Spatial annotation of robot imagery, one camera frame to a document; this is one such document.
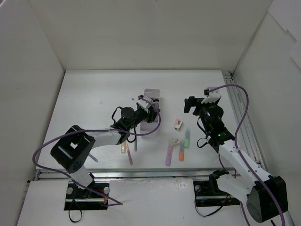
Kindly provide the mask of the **pink pen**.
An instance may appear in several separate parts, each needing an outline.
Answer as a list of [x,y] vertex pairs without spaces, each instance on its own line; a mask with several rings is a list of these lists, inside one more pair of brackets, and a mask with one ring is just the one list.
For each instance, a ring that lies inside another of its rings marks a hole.
[[126,148],[127,148],[127,155],[128,155],[129,163],[130,163],[130,165],[133,165],[133,160],[132,160],[132,156],[131,156],[128,144],[126,145]]

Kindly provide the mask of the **grey purple pen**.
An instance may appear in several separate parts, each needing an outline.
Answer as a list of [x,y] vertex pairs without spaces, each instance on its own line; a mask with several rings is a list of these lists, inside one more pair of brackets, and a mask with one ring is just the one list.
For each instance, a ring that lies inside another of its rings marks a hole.
[[98,162],[98,160],[97,160],[92,154],[89,154],[89,157],[90,157],[93,161]]

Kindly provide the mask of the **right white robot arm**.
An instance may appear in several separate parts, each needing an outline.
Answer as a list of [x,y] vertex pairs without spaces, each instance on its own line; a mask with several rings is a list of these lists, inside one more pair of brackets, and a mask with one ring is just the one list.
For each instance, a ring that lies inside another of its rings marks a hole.
[[226,192],[246,205],[251,217],[258,223],[279,215],[285,222],[288,211],[286,183],[261,168],[239,146],[235,137],[222,122],[223,109],[218,102],[206,102],[204,98],[191,96],[184,100],[184,112],[194,107],[204,127],[209,145],[237,170],[244,183],[225,169],[216,170],[209,176],[208,188],[214,194]]

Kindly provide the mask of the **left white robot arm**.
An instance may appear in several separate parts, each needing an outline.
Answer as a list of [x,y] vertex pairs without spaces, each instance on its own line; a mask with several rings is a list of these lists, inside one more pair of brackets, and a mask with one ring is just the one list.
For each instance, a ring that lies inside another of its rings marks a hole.
[[90,197],[94,192],[94,178],[88,174],[84,163],[90,151],[105,145],[120,145],[128,140],[129,131],[135,130],[141,122],[153,123],[160,110],[149,107],[145,111],[138,106],[121,109],[121,118],[105,132],[82,132],[59,139],[50,151],[51,156],[78,182],[77,192]]

